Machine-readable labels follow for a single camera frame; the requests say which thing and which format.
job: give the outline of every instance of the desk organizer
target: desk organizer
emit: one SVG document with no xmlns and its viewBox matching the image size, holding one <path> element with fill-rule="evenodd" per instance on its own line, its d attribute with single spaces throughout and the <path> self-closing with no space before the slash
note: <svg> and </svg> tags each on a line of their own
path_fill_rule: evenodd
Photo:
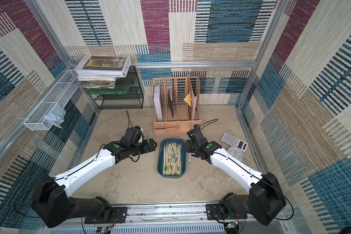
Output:
<svg viewBox="0 0 351 234">
<path fill-rule="evenodd" d="M 153 78 L 152 88 L 159 85 L 162 98 L 162 119 L 158 120 L 155 114 L 153 130 L 156 137 L 187 136 L 187 132 L 194 124 L 201 124 L 199 113 L 200 81 L 197 76 Z M 168 90 L 172 92 L 173 100 L 168 100 Z M 189 92 L 196 98 L 195 117 L 192 119 L 192 109 L 184 101 Z M 173 104 L 173 116 L 169 104 Z"/>
</svg>

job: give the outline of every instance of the white calculator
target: white calculator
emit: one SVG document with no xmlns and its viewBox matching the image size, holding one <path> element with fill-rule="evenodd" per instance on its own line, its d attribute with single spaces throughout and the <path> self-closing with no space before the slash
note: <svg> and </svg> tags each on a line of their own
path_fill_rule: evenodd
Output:
<svg viewBox="0 0 351 234">
<path fill-rule="evenodd" d="M 229 144 L 231 146 L 238 147 L 241 149 L 243 152 L 246 152 L 246 149 L 248 148 L 248 143 L 240 140 L 239 138 L 236 138 L 233 135 L 230 135 L 229 133 L 224 133 L 222 135 L 221 141 Z"/>
</svg>

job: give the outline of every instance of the blue plastic tray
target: blue plastic tray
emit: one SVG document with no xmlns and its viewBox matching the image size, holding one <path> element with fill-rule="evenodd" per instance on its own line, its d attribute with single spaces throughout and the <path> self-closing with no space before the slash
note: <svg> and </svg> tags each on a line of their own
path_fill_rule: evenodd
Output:
<svg viewBox="0 0 351 234">
<path fill-rule="evenodd" d="M 182 145 L 182 150 L 181 150 L 181 163 L 182 163 L 182 168 L 181 168 L 181 174 L 180 175 L 163 175 L 162 174 L 162 168 L 164 167 L 164 146 L 166 143 L 169 142 L 175 142 L 177 144 Z M 159 160 L 157 161 L 157 172 L 162 176 L 166 178 L 180 178 L 183 176 L 184 172 L 186 171 L 186 142 L 182 139 L 176 139 L 176 138 L 166 138 L 164 139 L 161 144 L 160 144 L 160 149 L 159 149 Z"/>
</svg>

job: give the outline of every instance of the mounting plate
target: mounting plate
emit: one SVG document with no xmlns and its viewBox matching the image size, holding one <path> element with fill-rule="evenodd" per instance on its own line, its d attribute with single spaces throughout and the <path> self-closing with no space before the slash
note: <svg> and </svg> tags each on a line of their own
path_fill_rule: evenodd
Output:
<svg viewBox="0 0 351 234">
<path fill-rule="evenodd" d="M 112 214 L 116 215 L 116 223 L 125 223 L 126 220 L 126 213 L 127 213 L 127 207 L 112 207 L 111 211 Z M 104 222 L 102 219 L 96 218 L 96 217 L 86 217 L 84 220 L 85 224 L 99 224 L 99 223 L 113 223 L 114 222 L 114 215 L 112 215 L 112 219 L 108 220 L 107 222 Z"/>
<path fill-rule="evenodd" d="M 207 209 L 207 219 L 208 220 L 223 220 L 223 219 L 238 219 L 238 215 L 233 215 L 230 217 L 222 217 L 220 213 L 220 208 L 219 208 L 218 203 L 216 204 L 206 204 L 206 209 Z"/>
</svg>

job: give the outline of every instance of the red wire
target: red wire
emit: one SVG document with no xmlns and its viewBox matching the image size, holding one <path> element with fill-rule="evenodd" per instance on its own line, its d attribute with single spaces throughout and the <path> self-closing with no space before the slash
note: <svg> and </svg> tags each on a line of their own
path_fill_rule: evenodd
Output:
<svg viewBox="0 0 351 234">
<path fill-rule="evenodd" d="M 110 226 L 110 228 L 113 228 L 114 227 L 114 225 L 116 224 L 116 214 L 112 214 L 112 216 L 114 215 L 114 222 L 113 222 L 113 224 L 112 224 L 112 226 Z"/>
<path fill-rule="evenodd" d="M 238 219 L 237 219 L 238 223 L 243 223 L 243 218 L 238 212 L 237 212 L 237 216 L 238 216 Z"/>
</svg>

